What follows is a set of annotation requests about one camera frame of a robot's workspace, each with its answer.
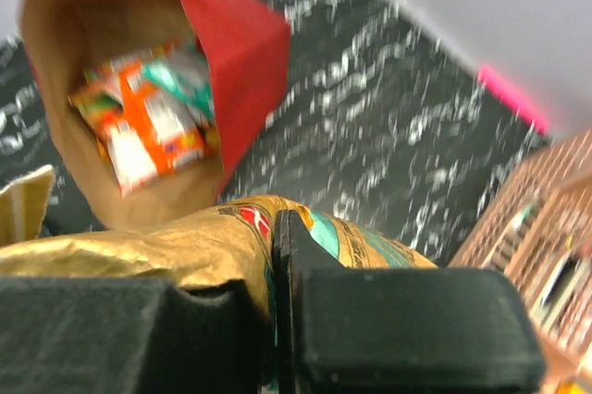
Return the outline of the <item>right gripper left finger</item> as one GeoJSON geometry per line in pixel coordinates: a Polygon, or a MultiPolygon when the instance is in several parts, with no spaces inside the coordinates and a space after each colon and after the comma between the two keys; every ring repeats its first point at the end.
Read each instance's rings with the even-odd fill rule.
{"type": "Polygon", "coordinates": [[[236,286],[3,277],[5,393],[255,393],[257,321],[236,286]]]}

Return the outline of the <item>orange Fox's fruits bag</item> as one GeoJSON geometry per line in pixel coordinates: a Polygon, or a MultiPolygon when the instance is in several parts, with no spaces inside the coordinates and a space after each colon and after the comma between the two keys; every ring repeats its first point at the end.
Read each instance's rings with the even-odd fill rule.
{"type": "Polygon", "coordinates": [[[219,149],[215,122],[201,124],[142,75],[144,64],[185,45],[203,53],[194,40],[172,41],[86,68],[85,85],[68,98],[94,133],[123,195],[219,149]]]}

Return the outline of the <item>teal Fox's candy bag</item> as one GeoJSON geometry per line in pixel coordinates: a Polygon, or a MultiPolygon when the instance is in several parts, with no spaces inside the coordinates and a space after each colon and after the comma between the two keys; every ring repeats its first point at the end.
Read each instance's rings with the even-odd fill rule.
{"type": "Polygon", "coordinates": [[[197,120],[215,122],[215,108],[207,59],[195,45],[185,45],[142,66],[154,86],[184,103],[197,120]]]}

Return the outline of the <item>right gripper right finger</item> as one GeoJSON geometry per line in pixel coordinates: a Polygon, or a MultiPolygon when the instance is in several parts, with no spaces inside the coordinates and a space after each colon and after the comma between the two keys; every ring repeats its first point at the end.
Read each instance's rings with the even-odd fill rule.
{"type": "Polygon", "coordinates": [[[534,393],[546,361],[517,290],[478,268],[352,269],[283,210],[273,241],[282,393],[534,393]]]}

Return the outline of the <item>red paper bag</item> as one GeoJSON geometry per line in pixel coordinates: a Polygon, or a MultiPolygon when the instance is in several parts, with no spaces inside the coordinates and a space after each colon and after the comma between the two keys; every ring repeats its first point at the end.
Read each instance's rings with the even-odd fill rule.
{"type": "Polygon", "coordinates": [[[23,0],[20,32],[107,228],[211,206],[286,90],[290,27],[260,0],[23,0]]]}

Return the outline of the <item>pink tape strip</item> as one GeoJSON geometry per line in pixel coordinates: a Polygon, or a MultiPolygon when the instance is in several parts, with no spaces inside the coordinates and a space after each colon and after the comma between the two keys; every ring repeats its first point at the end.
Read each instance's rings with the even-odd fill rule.
{"type": "Polygon", "coordinates": [[[478,70],[477,79],[524,123],[540,134],[548,132],[549,123],[534,106],[532,100],[517,86],[504,79],[494,68],[482,65],[478,70]]]}

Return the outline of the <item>pink desk organizer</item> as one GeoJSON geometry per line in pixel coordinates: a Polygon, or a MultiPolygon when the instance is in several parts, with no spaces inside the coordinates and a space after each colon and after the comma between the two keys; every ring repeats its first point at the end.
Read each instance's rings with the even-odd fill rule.
{"type": "Polygon", "coordinates": [[[590,130],[525,158],[450,263],[517,288],[548,359],[541,392],[590,392],[590,130]]]}

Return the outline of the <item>gold snack bag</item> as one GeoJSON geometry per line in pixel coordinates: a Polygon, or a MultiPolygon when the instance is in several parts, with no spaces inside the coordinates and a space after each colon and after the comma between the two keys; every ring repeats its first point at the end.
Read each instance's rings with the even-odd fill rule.
{"type": "Polygon", "coordinates": [[[254,195],[160,227],[61,235],[42,240],[55,182],[49,165],[1,189],[1,272],[27,277],[168,277],[183,289],[245,284],[257,311],[276,321],[272,245],[282,211],[293,211],[314,245],[350,268],[429,268],[397,240],[276,195],[254,195]]]}

